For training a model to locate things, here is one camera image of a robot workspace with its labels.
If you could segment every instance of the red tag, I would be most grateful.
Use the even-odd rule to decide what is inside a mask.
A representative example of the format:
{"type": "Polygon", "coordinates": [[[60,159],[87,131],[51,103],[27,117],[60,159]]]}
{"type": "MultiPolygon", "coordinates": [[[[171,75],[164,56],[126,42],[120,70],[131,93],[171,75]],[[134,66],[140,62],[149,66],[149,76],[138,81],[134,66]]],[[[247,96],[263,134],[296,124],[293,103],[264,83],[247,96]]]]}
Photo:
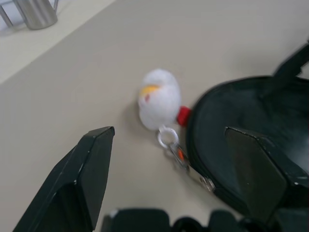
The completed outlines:
{"type": "Polygon", "coordinates": [[[189,116],[190,116],[191,109],[188,107],[182,106],[180,107],[180,111],[177,116],[177,122],[182,127],[186,127],[188,124],[189,116]]]}

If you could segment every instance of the yellow beak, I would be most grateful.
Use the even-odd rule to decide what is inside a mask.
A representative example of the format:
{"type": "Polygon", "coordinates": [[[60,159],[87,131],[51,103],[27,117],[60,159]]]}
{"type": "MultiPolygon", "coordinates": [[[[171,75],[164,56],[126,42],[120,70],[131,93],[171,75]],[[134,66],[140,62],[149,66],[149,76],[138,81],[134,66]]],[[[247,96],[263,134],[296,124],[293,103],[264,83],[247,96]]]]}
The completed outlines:
{"type": "Polygon", "coordinates": [[[144,88],[141,89],[140,91],[140,96],[144,96],[146,94],[149,94],[149,93],[152,93],[156,90],[160,89],[159,86],[156,86],[156,85],[148,85],[148,86],[145,86],[144,88]]]}

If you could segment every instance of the beige table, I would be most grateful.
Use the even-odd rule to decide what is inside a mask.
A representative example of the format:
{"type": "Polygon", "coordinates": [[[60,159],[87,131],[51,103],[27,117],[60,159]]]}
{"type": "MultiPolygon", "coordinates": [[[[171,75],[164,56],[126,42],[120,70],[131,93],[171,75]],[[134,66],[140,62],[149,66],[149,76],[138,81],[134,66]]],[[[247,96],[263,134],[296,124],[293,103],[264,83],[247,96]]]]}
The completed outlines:
{"type": "Polygon", "coordinates": [[[308,10],[307,0],[119,0],[20,71],[6,70],[12,76],[0,86],[0,230],[14,228],[83,134],[109,125],[116,135],[96,231],[114,208],[162,208],[171,222],[192,216],[203,224],[213,209],[229,209],[164,157],[138,121],[137,89],[149,70],[164,68],[192,106],[217,83],[270,74],[308,38],[308,10]]]}

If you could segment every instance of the black bag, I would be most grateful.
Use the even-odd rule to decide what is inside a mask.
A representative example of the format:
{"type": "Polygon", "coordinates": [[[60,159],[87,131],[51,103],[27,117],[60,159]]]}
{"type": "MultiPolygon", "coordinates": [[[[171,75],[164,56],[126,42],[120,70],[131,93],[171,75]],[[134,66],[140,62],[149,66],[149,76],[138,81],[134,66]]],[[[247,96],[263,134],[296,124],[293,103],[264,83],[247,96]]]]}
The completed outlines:
{"type": "Polygon", "coordinates": [[[192,167],[212,181],[215,195],[243,214],[248,208],[239,189],[225,128],[267,136],[282,156],[308,173],[309,80],[297,77],[307,62],[309,44],[287,59],[273,76],[215,86],[199,99],[190,114],[186,147],[192,167]]]}

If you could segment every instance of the metal key ring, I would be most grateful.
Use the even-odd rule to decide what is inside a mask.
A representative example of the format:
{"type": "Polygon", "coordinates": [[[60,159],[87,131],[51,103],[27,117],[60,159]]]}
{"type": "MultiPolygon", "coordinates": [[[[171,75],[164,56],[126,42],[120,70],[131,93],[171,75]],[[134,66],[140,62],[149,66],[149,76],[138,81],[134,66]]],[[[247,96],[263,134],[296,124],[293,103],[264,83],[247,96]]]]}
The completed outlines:
{"type": "Polygon", "coordinates": [[[165,148],[165,149],[169,148],[169,145],[162,141],[162,134],[164,134],[164,133],[169,133],[169,134],[174,136],[173,144],[178,144],[179,143],[179,137],[178,137],[177,132],[173,128],[162,126],[162,127],[159,128],[159,133],[157,135],[157,139],[158,139],[159,144],[163,148],[165,148]]]}

